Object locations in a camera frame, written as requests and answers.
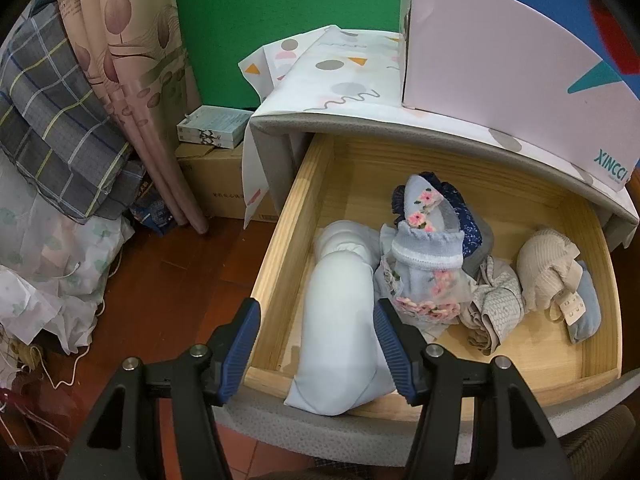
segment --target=open drawer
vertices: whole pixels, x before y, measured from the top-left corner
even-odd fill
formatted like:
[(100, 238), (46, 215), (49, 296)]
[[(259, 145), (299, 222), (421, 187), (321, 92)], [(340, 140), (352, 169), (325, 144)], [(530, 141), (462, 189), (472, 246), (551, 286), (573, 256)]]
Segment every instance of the open drawer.
[[(493, 255), (514, 262), (541, 225), (568, 236), (588, 266), (602, 309), (602, 325), (573, 345), (564, 323), (531, 312), (497, 354), (510, 357), (543, 405), (573, 399), (620, 376), (622, 326), (609, 251), (586, 199), (555, 184), (495, 162), (366, 137), (316, 134), (291, 188), (252, 296), (260, 302), (262, 327), (244, 378), (248, 387), (284, 399), (298, 366), (306, 282), (314, 268), (319, 230), (349, 219), (378, 230), (392, 224), (390, 197), (412, 173), (434, 171), (452, 183), (491, 225)], [(487, 362), (466, 342), (466, 327), (451, 326), (438, 343), (457, 357)], [(350, 413), (417, 420), (420, 408), (397, 393)], [(472, 402), (463, 418), (472, 417)]]

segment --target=light blue fabric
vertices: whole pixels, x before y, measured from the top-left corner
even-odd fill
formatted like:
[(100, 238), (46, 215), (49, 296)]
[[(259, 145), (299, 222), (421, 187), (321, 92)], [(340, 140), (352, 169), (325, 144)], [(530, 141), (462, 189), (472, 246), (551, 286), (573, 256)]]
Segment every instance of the light blue fabric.
[(591, 279), (587, 265), (583, 261), (578, 263), (582, 267), (582, 277), (576, 292), (582, 298), (586, 312), (580, 316), (578, 321), (567, 327), (569, 329), (569, 338), (571, 338), (571, 342), (574, 344), (580, 343), (595, 334), (602, 321), (596, 289), (593, 286), (593, 280)]

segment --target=green wall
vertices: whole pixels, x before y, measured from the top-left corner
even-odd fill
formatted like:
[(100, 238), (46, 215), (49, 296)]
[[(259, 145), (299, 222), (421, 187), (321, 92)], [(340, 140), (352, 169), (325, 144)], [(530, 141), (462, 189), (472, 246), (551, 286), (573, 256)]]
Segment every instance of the green wall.
[(209, 105), (257, 106), (238, 62), (259, 46), (335, 23), (398, 30), (400, 0), (177, 0), (180, 26)]

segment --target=orange triangle print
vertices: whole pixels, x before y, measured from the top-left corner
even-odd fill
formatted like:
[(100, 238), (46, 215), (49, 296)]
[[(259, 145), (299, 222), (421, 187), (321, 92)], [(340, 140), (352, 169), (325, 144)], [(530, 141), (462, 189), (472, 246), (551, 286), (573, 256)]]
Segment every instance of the orange triangle print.
[(367, 62), (366, 57), (350, 57), (349, 59), (351, 59), (354, 63), (359, 64), (360, 66), (364, 66), (364, 64)]
[(244, 69), (244, 73), (260, 75), (260, 71), (258, 70), (258, 67), (255, 65), (255, 63), (251, 63), (251, 65)]

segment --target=wooden floor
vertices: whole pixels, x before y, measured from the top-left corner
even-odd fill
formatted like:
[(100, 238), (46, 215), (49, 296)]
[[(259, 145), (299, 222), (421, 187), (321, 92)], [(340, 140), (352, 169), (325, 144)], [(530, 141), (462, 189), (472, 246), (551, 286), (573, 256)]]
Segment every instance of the wooden floor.
[[(74, 385), (54, 390), (46, 378), (31, 385), (40, 412), (73, 437), (123, 359), (138, 356), (152, 363), (206, 342), (251, 295), (274, 229), (275, 224), (254, 221), (243, 231), (241, 220), (214, 218), (205, 236), (175, 228), (159, 238), (138, 227), (107, 283), (106, 309), (90, 352), (78, 363)], [(54, 382), (70, 380), (74, 358), (48, 354)], [(160, 410), (166, 478), (180, 480), (170, 400), (163, 399)], [(309, 456), (221, 426), (218, 432), (234, 480), (313, 466)], [(373, 474), (376, 480), (395, 480), (401, 469), (374, 468)]]

